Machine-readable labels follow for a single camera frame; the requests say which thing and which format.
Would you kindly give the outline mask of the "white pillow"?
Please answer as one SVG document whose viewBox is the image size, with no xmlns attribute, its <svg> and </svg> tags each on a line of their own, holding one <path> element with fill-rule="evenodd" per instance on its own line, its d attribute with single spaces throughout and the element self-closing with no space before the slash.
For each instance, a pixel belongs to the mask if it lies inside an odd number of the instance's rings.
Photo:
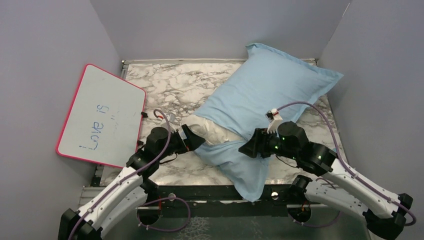
<svg viewBox="0 0 424 240">
<path fill-rule="evenodd" d="M 181 125 L 187 125 L 195 135 L 205 139 L 206 144 L 210 146 L 244 140 L 240 135 L 214 123 L 212 120 L 195 114 L 184 117 L 181 120 Z"/>
</svg>

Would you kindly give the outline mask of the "light blue pillowcase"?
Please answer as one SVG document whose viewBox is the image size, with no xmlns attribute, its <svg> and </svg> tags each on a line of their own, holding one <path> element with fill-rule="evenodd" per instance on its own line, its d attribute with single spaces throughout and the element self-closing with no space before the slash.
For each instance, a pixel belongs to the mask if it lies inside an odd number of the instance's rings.
<svg viewBox="0 0 424 240">
<path fill-rule="evenodd" d="M 269 126 L 267 111 L 282 107 L 281 117 L 296 122 L 307 105 L 329 92 L 343 75 L 262 43 L 249 44 L 246 49 L 247 61 L 193 114 L 244 138 L 218 145 L 205 142 L 195 152 L 229 178 L 243 199 L 254 202 L 262 195 L 270 159 L 250 158 L 238 149 L 256 128 Z"/>
</svg>

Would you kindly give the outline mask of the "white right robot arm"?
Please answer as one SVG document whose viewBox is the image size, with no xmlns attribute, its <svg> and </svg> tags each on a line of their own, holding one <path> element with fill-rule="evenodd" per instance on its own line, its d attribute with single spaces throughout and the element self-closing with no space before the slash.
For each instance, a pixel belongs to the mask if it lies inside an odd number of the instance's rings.
<svg viewBox="0 0 424 240">
<path fill-rule="evenodd" d="M 338 186 L 333 189 L 298 175 L 287 191 L 296 204 L 321 203 L 358 217 L 370 232 L 385 240 L 395 240 L 406 226 L 411 196 L 384 190 L 371 182 L 327 146 L 309 141 L 305 130 L 292 121 L 280 124 L 275 133 L 256 128 L 238 151 L 250 158 L 275 155 L 292 159 L 298 168 Z"/>
</svg>

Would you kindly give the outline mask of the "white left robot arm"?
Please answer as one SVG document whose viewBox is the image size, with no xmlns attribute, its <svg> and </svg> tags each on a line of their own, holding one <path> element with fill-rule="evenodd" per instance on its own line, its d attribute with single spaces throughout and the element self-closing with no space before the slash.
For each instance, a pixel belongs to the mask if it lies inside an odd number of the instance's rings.
<svg viewBox="0 0 424 240">
<path fill-rule="evenodd" d="M 160 202 L 158 185 L 150 176 L 159 169 L 160 160 L 191 152 L 205 143 L 187 125 L 181 130 L 155 127 L 118 176 L 88 203 L 61 216 L 59 240 L 101 240 L 129 212 L 142 205 Z"/>
</svg>

